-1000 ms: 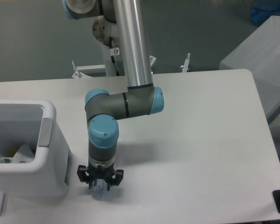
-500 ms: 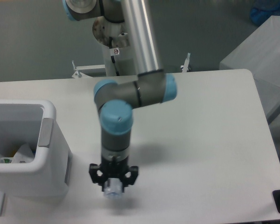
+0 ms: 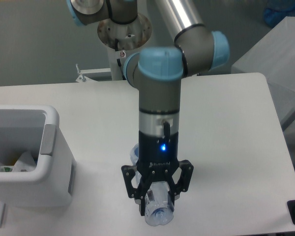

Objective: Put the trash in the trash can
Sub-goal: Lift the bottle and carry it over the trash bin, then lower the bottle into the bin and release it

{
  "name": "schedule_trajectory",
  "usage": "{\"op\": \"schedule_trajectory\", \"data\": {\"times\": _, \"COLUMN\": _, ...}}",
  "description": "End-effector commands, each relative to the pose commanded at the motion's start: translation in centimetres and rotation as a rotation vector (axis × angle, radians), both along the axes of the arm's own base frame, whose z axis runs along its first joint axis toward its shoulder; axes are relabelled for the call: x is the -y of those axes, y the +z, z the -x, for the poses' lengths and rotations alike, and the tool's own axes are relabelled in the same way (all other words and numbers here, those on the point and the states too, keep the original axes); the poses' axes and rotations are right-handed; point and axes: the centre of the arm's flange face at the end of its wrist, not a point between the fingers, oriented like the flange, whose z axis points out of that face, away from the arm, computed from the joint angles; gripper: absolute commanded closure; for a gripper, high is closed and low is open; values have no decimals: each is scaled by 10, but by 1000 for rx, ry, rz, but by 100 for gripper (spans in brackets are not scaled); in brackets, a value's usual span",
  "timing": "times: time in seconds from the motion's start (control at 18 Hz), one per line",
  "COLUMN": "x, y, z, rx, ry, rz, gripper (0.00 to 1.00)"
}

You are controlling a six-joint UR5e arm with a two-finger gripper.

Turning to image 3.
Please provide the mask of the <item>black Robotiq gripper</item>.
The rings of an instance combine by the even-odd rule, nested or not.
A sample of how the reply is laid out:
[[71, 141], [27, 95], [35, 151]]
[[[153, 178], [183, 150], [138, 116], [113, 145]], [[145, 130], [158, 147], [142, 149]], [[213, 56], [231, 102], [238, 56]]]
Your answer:
[[[189, 160], [177, 160], [178, 137], [175, 133], [167, 140], [164, 137], [155, 137], [139, 132], [138, 162], [137, 166], [124, 165], [121, 172], [129, 198], [133, 198], [139, 205], [141, 216], [145, 215], [145, 196], [152, 181], [166, 181], [169, 187], [169, 196], [175, 206], [181, 192], [187, 192], [192, 178], [194, 166]], [[173, 175], [177, 169], [181, 169], [179, 179], [175, 183]], [[135, 188], [132, 179], [136, 171], [141, 174], [139, 185]]]

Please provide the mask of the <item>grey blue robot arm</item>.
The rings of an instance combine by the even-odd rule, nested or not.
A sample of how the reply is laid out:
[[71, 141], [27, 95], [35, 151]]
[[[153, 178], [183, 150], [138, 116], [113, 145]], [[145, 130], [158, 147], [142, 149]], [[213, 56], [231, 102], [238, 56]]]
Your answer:
[[144, 46], [149, 27], [142, 25], [135, 0], [67, 2], [76, 24], [104, 27], [102, 42], [117, 54], [119, 75], [139, 91], [138, 161], [121, 171], [141, 215], [152, 184], [166, 183], [171, 202], [189, 188], [193, 165], [177, 158], [181, 80], [222, 66], [230, 56], [226, 36], [205, 27], [193, 1], [158, 0], [156, 5], [172, 47]]

